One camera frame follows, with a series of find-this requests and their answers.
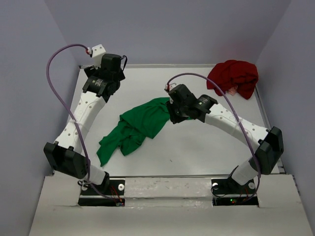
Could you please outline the green t shirt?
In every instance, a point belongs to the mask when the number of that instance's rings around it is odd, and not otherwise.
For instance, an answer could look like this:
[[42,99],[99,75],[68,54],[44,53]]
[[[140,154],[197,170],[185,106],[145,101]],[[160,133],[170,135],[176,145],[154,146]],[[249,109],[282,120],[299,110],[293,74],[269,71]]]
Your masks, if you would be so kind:
[[96,152],[100,165],[105,166],[116,149],[123,156],[136,151],[146,138],[153,139],[170,120],[167,97],[154,98],[119,116],[117,126],[99,141]]

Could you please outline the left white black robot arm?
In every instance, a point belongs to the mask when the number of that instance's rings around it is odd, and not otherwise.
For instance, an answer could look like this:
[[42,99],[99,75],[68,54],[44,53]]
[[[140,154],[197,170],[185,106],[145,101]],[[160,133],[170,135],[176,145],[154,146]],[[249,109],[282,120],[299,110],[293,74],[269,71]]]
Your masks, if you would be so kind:
[[80,179],[98,194],[108,191],[109,174],[91,164],[84,140],[98,113],[125,79],[126,63],[125,55],[104,54],[99,67],[85,68],[87,80],[75,111],[55,141],[44,146],[53,170]]

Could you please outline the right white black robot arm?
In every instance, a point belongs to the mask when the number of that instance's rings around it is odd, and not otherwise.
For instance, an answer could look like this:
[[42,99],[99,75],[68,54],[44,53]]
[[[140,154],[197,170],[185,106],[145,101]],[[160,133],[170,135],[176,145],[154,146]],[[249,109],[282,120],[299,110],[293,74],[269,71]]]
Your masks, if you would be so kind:
[[228,178],[218,184],[222,194],[237,193],[253,178],[271,174],[284,152],[282,131],[267,129],[245,119],[236,118],[214,98],[195,95],[183,84],[166,86],[169,101],[166,107],[173,124],[188,119],[214,126],[247,145],[253,152],[243,164],[235,167]]

